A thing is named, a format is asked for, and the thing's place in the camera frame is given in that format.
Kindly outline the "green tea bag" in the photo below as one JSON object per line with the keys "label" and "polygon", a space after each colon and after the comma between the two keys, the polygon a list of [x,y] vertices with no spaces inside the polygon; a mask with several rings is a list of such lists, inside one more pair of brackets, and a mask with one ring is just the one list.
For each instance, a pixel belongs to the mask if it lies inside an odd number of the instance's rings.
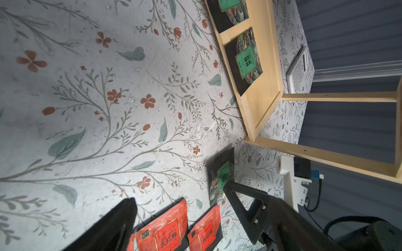
{"label": "green tea bag", "polygon": [[224,195],[224,186],[234,180],[234,147],[226,148],[207,163],[208,196],[215,205]]}
{"label": "green tea bag", "polygon": [[207,0],[206,4],[218,33],[249,18],[245,0]]}
{"label": "green tea bag", "polygon": [[252,28],[225,45],[225,52],[239,95],[263,73]]}

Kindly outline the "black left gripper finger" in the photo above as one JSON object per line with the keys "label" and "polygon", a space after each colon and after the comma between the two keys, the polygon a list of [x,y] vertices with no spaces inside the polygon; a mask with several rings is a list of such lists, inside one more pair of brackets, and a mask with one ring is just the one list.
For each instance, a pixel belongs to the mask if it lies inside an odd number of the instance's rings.
{"label": "black left gripper finger", "polygon": [[137,211],[135,198],[122,200],[65,250],[125,251],[134,231]]}

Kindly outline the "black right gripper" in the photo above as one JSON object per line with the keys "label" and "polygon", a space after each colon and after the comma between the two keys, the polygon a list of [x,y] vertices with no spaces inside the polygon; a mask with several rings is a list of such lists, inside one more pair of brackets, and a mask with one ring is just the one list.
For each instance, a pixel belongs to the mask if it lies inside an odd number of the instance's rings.
{"label": "black right gripper", "polygon": [[[252,244],[276,244],[280,251],[342,251],[282,199],[235,182],[223,191]],[[252,199],[247,209],[238,195]]]}

